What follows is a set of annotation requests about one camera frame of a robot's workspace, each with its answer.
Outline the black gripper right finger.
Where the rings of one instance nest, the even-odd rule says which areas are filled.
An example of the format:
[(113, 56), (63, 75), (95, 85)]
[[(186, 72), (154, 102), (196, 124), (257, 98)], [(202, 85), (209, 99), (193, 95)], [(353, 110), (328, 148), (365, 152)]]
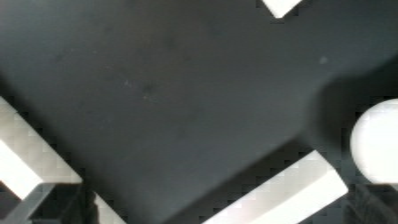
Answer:
[(385, 184), (349, 188), (344, 224), (398, 224), (398, 190)]

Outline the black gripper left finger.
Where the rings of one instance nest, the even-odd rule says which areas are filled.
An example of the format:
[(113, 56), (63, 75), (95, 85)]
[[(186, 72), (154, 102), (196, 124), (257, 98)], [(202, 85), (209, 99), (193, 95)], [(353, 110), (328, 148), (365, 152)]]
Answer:
[(83, 183), (42, 183), (0, 224), (97, 224), (93, 191)]

